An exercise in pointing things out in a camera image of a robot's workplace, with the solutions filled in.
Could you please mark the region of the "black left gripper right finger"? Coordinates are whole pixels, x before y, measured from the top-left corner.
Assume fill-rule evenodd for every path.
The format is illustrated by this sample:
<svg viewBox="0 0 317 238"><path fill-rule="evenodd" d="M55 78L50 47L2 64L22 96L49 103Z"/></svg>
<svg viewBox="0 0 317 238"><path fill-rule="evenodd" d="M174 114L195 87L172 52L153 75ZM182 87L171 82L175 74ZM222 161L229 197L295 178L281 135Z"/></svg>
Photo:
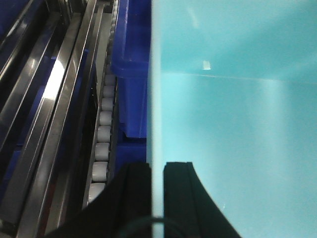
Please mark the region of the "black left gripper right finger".
<svg viewBox="0 0 317 238"><path fill-rule="evenodd" d="M239 238L202 185L191 162L168 162L163 171L164 216L187 238Z"/></svg>

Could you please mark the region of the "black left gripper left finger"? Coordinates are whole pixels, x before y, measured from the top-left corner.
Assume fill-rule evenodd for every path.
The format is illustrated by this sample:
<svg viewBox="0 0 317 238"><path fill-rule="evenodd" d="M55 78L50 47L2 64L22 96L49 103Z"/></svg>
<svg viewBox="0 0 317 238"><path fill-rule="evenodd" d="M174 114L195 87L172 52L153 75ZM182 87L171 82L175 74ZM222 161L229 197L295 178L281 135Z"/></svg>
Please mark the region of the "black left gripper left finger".
<svg viewBox="0 0 317 238"><path fill-rule="evenodd" d="M110 184L48 238L113 238L128 223L151 215L152 171L147 163L123 166Z"/></svg>

